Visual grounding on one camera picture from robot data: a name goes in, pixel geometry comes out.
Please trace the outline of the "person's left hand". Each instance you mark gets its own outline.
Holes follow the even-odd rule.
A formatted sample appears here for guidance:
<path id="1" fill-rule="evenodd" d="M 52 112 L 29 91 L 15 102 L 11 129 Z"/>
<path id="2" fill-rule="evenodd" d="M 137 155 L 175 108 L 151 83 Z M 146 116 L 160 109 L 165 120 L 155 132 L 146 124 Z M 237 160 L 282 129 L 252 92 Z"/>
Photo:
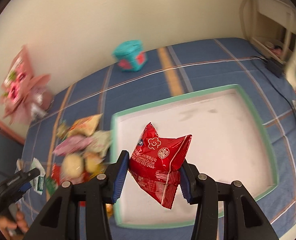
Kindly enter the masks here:
<path id="1" fill-rule="evenodd" d="M 9 230 L 19 228 L 22 234 L 10 235 Z M 18 210 L 16 213 L 15 222 L 9 220 L 4 216 L 0 216 L 0 231 L 7 240 L 23 239 L 24 234 L 28 231 L 29 227 L 25 220 L 24 214 Z"/>

